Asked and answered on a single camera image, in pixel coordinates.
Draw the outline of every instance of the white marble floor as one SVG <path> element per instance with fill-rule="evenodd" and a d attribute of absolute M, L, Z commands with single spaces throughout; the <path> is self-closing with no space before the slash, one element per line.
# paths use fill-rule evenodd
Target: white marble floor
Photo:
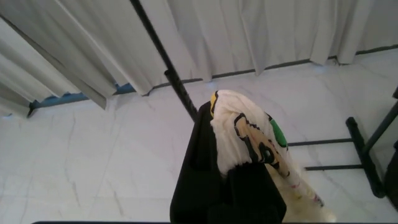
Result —
<path fill-rule="evenodd" d="M 365 138 L 395 100 L 398 50 L 186 85 L 195 105 L 236 90 L 263 107 L 289 142 L 348 138 L 354 116 Z M 193 122 L 170 87 L 0 119 L 0 223 L 39 220 L 168 221 Z M 395 121 L 374 148 L 381 174 L 397 140 Z M 303 166 L 358 164 L 351 143 L 292 147 Z M 372 195 L 361 169 L 308 172 L 339 222 L 398 222 L 388 199 Z"/>

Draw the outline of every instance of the black pole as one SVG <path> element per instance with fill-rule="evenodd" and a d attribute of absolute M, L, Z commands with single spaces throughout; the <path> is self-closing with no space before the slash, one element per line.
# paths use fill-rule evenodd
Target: black pole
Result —
<path fill-rule="evenodd" d="M 164 72 L 164 75 L 167 77 L 169 83 L 173 87 L 175 93 L 180 98 L 182 104 L 184 105 L 185 109 L 188 111 L 189 115 L 191 116 L 192 120 L 195 122 L 198 110 L 192 103 L 191 98 L 189 97 L 184 85 L 181 82 L 180 77 L 175 70 L 172 61 L 170 60 L 169 56 L 167 55 L 166 50 L 163 48 L 163 45 L 157 36 L 154 27 L 150 23 L 150 20 L 145 13 L 144 8 L 142 7 L 139 0 L 130 0 L 132 6 L 136 10 L 142 24 L 144 25 L 145 29 L 147 30 L 150 39 L 153 41 L 157 51 L 159 52 L 160 56 L 162 57 L 164 63 L 166 64 L 167 70 Z"/>
<path fill-rule="evenodd" d="M 383 119 L 379 127 L 375 130 L 375 132 L 372 134 L 372 136 L 369 138 L 363 149 L 361 150 L 362 153 L 366 154 L 369 153 L 369 151 L 372 149 L 374 144 L 379 140 L 381 135 L 386 131 L 388 126 L 394 121 L 394 119 L 398 115 L 398 101 L 395 103 L 395 105 L 391 108 L 390 112 L 388 112 L 387 116 Z"/>

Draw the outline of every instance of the patterned fabric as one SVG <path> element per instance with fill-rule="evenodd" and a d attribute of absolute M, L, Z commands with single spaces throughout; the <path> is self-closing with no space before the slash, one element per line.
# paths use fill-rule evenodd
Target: patterned fabric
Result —
<path fill-rule="evenodd" d="M 321 198 L 290 164 L 283 132 L 260 107 L 240 93 L 219 90 L 211 97 L 211 115 L 222 175 L 245 162 L 270 164 L 298 197 L 308 197 L 323 207 Z"/>

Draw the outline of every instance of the horizontal metal bar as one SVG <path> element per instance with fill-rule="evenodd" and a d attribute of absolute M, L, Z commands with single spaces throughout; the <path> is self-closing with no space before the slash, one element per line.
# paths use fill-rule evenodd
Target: horizontal metal bar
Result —
<path fill-rule="evenodd" d="M 363 166 L 362 166 L 361 164 L 358 164 L 358 165 L 305 167 L 305 170 L 307 170 L 307 171 L 317 171 L 317 170 L 339 170 L 339 169 L 363 169 Z"/>
<path fill-rule="evenodd" d="M 342 142 L 353 142 L 353 139 L 330 139 L 330 140 L 320 140 L 320 141 L 307 141 L 307 142 L 293 142 L 288 143 L 289 147 L 292 146 L 311 146 L 314 144 L 330 144 L 330 143 L 342 143 Z"/>

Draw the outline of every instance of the metal rod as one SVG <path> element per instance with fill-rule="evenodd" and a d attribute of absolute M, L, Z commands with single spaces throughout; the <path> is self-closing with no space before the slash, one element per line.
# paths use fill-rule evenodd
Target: metal rod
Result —
<path fill-rule="evenodd" d="M 157 51 L 159 52 L 160 56 L 162 57 L 164 63 L 166 64 L 167 70 L 165 71 L 164 75 L 167 77 L 168 81 L 170 82 L 171 86 L 173 87 L 175 93 L 177 96 L 180 98 L 180 101 L 184 105 L 185 109 L 191 116 L 192 120 L 195 122 L 198 110 L 195 108 L 195 106 L 192 103 L 192 100 L 190 99 L 187 90 L 185 89 L 184 85 L 181 82 L 180 77 L 177 74 L 177 71 L 175 70 L 172 61 L 170 60 L 169 56 L 167 55 L 166 50 L 164 49 L 159 37 L 156 34 L 156 31 L 152 24 L 150 23 L 150 20 L 145 13 L 144 8 L 142 7 L 141 3 L 139 0 L 130 0 L 132 6 L 137 12 L 137 15 L 139 16 L 142 25 L 144 25 L 146 31 L 149 34 L 150 39 L 153 41 Z"/>
<path fill-rule="evenodd" d="M 331 140 L 320 140 L 320 141 L 307 141 L 307 142 L 293 142 L 288 143 L 289 147 L 292 146 L 311 146 L 314 144 L 330 144 L 330 143 L 342 143 L 342 142 L 353 142 L 353 139 L 331 139 Z"/>
<path fill-rule="evenodd" d="M 381 135 L 386 131 L 386 129 L 390 126 L 390 124 L 397 117 L 397 115 L 398 115 L 398 101 L 391 108 L 390 112 L 388 112 L 387 116 L 383 119 L 379 127 L 377 127 L 377 129 L 369 138 L 367 143 L 365 143 L 365 146 L 362 148 L 361 153 L 369 154 L 369 151 L 372 149 L 374 144 L 377 142 L 377 140 L 379 140 Z"/>
<path fill-rule="evenodd" d="M 363 169 L 363 166 L 362 166 L 361 164 L 358 164 L 358 165 L 305 167 L 305 170 L 307 170 L 307 171 L 317 171 L 317 170 L 340 170 L 340 169 Z"/>

